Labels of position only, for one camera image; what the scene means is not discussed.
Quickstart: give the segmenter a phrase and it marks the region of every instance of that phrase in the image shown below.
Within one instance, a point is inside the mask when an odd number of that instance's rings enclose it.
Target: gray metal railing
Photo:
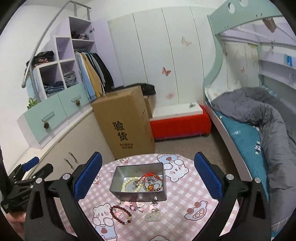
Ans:
[[[25,76],[24,76],[24,79],[22,81],[22,88],[24,89],[26,87],[26,82],[27,82],[27,76],[28,76],[28,73],[30,73],[30,77],[31,77],[31,83],[32,83],[32,87],[33,87],[33,91],[34,91],[34,94],[35,94],[35,97],[37,99],[38,102],[40,102],[40,97],[38,95],[38,91],[37,91],[37,87],[36,87],[36,84],[35,84],[35,80],[34,80],[34,76],[33,76],[33,68],[32,68],[32,61],[34,59],[34,56],[44,38],[44,36],[46,35],[46,33],[48,32],[49,28],[52,26],[53,22],[57,19],[57,17],[60,15],[60,13],[66,8],[66,6],[69,4],[69,3],[73,3],[74,4],[74,16],[77,17],[77,5],[79,6],[82,6],[82,7],[85,7],[86,10],[87,10],[87,19],[90,20],[90,15],[89,15],[89,10],[91,9],[89,6],[86,6],[84,4],[81,4],[81,3],[78,3],[78,2],[75,2],[75,1],[68,1],[65,3],[65,5],[60,9],[60,11],[55,15],[55,17],[51,20],[51,22],[49,23],[49,25],[47,26],[47,28],[45,29],[45,31],[43,32],[43,34],[41,35],[39,41],[37,42],[37,45],[31,55],[31,58],[29,60],[29,63],[28,63],[28,67],[26,69],[26,72],[25,72]]]

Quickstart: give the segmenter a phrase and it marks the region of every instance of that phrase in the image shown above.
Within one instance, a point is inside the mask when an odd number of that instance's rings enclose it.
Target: gray comforter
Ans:
[[[241,88],[212,101],[214,110],[259,125],[268,162],[272,231],[280,230],[296,207],[296,114],[262,88]]]

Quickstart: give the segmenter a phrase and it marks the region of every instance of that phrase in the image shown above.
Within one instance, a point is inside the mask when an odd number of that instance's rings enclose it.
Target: round table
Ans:
[[[161,221],[145,222],[144,216],[150,213],[149,202],[143,206],[143,212],[132,211],[122,204],[133,219],[127,225],[120,224],[112,218],[109,210],[119,202],[109,191],[116,167],[155,162],[173,166],[166,171],[167,200],[156,206],[160,210]],[[138,155],[106,164],[102,166],[86,197],[79,201],[89,221],[108,241],[191,241],[210,218],[217,204],[218,201],[211,198],[196,171],[194,162],[176,154]],[[67,232],[75,235],[63,208],[61,205],[57,207]],[[238,210],[236,202],[221,235],[230,231]],[[126,221],[125,215],[119,218]]]

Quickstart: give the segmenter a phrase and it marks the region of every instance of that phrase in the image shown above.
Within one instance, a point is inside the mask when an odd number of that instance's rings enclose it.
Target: human hand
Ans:
[[[16,233],[23,238],[25,235],[24,222],[26,219],[26,213],[25,212],[8,213],[6,215],[6,219],[10,223],[10,225],[13,227],[13,229],[16,231]]]

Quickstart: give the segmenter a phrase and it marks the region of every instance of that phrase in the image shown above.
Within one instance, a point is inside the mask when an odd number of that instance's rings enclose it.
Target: cardboard box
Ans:
[[[155,106],[155,95],[144,96],[148,116],[151,119],[153,117],[154,106]]]
[[[140,86],[108,93],[91,105],[116,159],[155,153],[154,138]]]

